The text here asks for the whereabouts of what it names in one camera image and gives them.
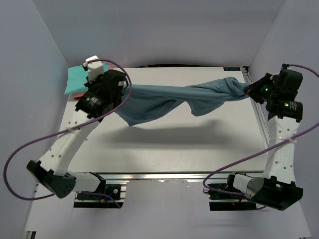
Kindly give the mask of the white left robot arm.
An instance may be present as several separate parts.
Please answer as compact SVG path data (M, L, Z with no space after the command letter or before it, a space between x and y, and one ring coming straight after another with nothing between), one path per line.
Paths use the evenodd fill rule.
M126 82L123 72L108 70L92 83L85 83L88 91L77 102L67 132L59 136L38 161L28 162L27 170L58 198L83 191L95 199L104 196L104 178L91 172L71 172L68 167L87 136L102 121L101 116L120 105Z

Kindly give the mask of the blue t shirt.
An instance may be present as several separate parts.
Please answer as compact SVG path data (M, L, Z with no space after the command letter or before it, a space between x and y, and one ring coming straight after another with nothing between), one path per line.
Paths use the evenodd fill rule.
M157 120L187 103L195 117L206 115L225 102L248 98L245 89L234 77L226 77L185 87L132 85L132 92L122 107L116 110L129 126Z

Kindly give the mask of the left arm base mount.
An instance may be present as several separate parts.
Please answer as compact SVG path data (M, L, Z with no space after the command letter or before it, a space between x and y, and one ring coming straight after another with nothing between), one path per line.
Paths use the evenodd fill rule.
M106 180L104 188L96 192L76 193L74 208L120 209L126 197L128 181Z

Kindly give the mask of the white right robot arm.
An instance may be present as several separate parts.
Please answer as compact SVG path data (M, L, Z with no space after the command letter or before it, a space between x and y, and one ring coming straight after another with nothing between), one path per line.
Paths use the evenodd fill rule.
M267 163L261 177L232 173L225 186L232 199L243 194L256 204L283 211L299 201L303 189L296 186L294 175L295 142L303 118L303 104L295 100L303 76L283 64L276 75L267 73L249 85L245 92L255 102L266 104L269 147Z

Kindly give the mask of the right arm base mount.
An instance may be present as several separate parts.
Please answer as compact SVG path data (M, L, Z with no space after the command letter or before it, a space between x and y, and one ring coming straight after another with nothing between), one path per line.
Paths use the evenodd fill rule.
M257 210L257 205L247 201L245 196L216 192L206 187L203 188L203 192L209 196L209 209L211 212Z

